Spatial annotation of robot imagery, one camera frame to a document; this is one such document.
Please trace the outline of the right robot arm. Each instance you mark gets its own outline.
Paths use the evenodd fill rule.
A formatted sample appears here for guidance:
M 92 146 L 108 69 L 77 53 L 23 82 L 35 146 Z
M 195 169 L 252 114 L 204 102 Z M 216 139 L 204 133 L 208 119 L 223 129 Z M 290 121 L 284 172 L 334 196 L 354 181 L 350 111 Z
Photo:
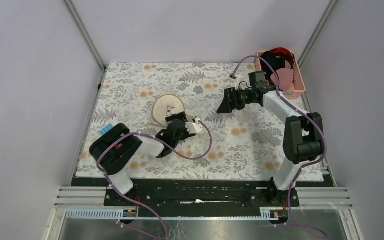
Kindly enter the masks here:
M 303 168 L 326 153 L 323 121 L 320 114 L 308 113 L 293 105 L 280 92 L 277 83 L 270 85 L 263 71 L 248 75 L 246 89 L 230 87 L 224 90 L 217 114 L 240 111 L 246 105 L 259 104 L 271 111 L 284 124 L 283 151 L 285 159 L 278 172 L 269 181 L 265 197 L 273 206 L 290 200 L 292 190 Z

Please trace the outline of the white mesh laundry bag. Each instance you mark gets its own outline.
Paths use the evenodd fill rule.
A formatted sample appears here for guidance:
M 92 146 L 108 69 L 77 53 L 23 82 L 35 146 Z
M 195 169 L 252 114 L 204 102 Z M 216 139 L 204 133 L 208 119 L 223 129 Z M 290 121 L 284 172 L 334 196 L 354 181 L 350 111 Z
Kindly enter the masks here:
M 158 97 L 151 108 L 151 123 L 160 127 L 167 127 L 166 118 L 185 111 L 183 101 L 174 94 Z

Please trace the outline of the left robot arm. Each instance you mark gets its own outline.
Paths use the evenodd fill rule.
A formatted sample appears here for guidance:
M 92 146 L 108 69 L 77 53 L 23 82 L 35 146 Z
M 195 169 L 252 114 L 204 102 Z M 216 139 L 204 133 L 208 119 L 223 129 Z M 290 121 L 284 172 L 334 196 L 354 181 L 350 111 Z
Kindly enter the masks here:
M 181 141 L 194 137 L 203 130 L 199 119 L 188 121 L 184 112 L 165 118 L 168 126 L 156 136 L 132 134 L 123 123 L 109 124 L 100 131 L 100 137 L 89 147 L 98 168 L 109 177 L 116 189 L 116 199 L 124 206 L 135 200 L 134 184 L 127 172 L 127 164 L 135 154 L 164 158 Z

